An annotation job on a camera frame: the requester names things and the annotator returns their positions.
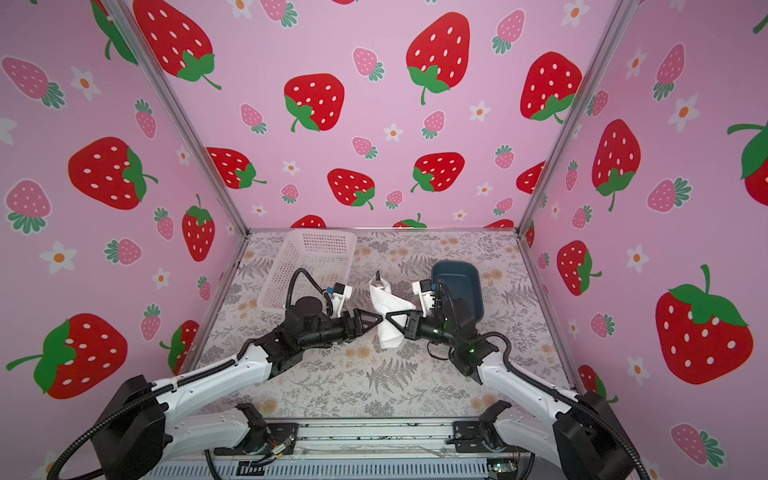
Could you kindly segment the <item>teal plastic utensil tray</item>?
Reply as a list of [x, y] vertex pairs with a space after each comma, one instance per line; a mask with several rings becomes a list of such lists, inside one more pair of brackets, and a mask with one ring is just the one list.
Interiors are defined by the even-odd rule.
[[444, 281], [454, 300], [463, 300], [476, 321], [485, 314], [480, 275], [477, 268], [468, 262], [442, 260], [431, 269], [433, 283]]

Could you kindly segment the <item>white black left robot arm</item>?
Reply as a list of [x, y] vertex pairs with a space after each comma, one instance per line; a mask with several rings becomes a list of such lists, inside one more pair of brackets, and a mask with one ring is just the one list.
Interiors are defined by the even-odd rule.
[[202, 415], [200, 409], [287, 372], [308, 350], [349, 343], [383, 320], [375, 312], [344, 310], [343, 284], [295, 300], [299, 277], [318, 288], [306, 269], [295, 270], [283, 321], [269, 333], [246, 340], [237, 354], [154, 382], [142, 375], [125, 381], [96, 423], [54, 461], [48, 478], [60, 478], [68, 461], [86, 444], [93, 446], [99, 461], [98, 469], [86, 473], [88, 479], [140, 479], [166, 460], [216, 448], [236, 454], [264, 451], [271, 456], [274, 447], [268, 428], [253, 405], [240, 404], [213, 415]]

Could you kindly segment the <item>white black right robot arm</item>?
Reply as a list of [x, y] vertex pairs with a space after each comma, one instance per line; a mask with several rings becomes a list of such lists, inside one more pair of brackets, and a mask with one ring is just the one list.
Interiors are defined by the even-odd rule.
[[595, 392], [557, 387], [513, 363], [512, 342], [497, 331], [481, 333], [469, 307], [439, 281], [422, 293], [420, 309], [384, 317], [409, 340], [446, 344], [449, 361], [464, 376], [512, 400], [534, 421], [493, 414], [491, 430], [558, 466], [568, 479], [649, 478], [641, 456], [608, 402]]

